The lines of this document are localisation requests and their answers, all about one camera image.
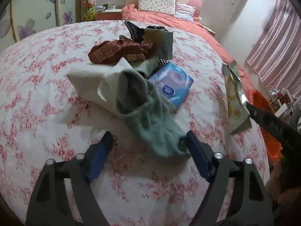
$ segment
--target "cup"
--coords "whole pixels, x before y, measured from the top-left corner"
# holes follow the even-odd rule
[[[115,8],[116,8],[116,5],[115,5],[115,4],[112,4],[112,5],[109,5],[109,6],[108,6],[108,9],[110,9],[110,10],[115,10]]]

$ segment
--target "pink duvet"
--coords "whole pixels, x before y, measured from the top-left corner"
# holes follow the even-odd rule
[[[125,6],[121,12],[122,20],[130,20],[136,22],[148,22],[159,25],[166,25],[168,27],[177,28],[187,32],[191,32],[202,37],[212,49],[220,56],[220,58],[226,62],[231,63],[234,59],[232,56],[223,48],[213,36],[209,34],[207,30],[203,28],[201,23],[198,21],[198,18],[194,18],[194,23],[177,19],[171,15],[156,13],[156,12],[139,12],[135,8],[135,4]],[[243,83],[243,88],[246,92],[249,90],[255,89],[253,82],[249,75],[239,66],[239,73]]]

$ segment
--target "stuffed toy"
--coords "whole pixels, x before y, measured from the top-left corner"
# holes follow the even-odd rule
[[[85,18],[85,21],[92,21],[95,17],[95,9],[94,8],[90,8],[87,10],[84,18]]]
[[[94,0],[88,0],[88,3],[94,3]]]

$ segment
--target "plaid fabric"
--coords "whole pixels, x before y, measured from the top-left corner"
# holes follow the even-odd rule
[[[156,45],[152,42],[134,42],[129,38],[114,41],[104,41],[94,46],[88,54],[91,62],[96,64],[115,65],[124,57],[128,62],[146,60],[156,52]]]

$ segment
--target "floral pillow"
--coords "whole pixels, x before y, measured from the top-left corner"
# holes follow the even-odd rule
[[[138,11],[165,13],[174,16],[176,0],[138,0]]]
[[[178,19],[185,19],[193,22],[193,15],[195,13],[196,7],[188,6],[187,4],[176,1],[176,11],[175,17]]]

